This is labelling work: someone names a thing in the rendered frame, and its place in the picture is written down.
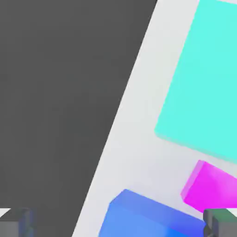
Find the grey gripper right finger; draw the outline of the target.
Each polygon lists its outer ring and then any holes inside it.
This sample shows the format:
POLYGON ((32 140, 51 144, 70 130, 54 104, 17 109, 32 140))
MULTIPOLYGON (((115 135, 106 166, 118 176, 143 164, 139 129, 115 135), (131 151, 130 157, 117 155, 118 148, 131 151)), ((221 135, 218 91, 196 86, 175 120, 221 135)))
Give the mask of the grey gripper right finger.
POLYGON ((228 209, 205 209, 203 237, 237 237, 237 216, 228 209))

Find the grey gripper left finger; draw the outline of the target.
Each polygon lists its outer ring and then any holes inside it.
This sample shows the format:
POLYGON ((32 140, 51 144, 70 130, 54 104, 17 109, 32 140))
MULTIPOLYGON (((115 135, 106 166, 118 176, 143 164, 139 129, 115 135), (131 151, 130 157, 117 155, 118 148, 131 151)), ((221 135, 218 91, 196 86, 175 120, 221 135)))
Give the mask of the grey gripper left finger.
POLYGON ((34 237, 33 212, 12 208, 0 217, 0 237, 34 237))

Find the small magenta cube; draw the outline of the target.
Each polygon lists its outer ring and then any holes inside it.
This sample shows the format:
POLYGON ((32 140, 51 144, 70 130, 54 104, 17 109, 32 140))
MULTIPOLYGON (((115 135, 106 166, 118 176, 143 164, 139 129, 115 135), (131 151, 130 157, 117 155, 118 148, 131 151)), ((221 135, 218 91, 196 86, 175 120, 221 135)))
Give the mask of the small magenta cube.
POLYGON ((200 212, 213 208, 237 208, 237 178, 198 160, 181 197, 184 203, 200 212))

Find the small blue cube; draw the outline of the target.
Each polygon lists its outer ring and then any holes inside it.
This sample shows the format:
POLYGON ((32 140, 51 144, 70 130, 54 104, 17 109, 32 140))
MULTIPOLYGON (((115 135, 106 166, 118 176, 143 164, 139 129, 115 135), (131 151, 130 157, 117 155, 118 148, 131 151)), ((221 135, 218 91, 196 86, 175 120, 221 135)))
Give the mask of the small blue cube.
POLYGON ((128 189, 109 204, 98 237, 203 237, 204 221, 128 189))

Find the large cyan box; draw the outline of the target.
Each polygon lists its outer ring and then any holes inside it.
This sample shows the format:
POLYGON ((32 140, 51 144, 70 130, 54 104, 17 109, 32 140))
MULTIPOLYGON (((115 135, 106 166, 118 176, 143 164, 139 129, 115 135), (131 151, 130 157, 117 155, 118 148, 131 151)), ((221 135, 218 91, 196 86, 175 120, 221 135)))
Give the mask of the large cyan box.
POLYGON ((237 164, 237 4, 199 1, 155 133, 237 164))

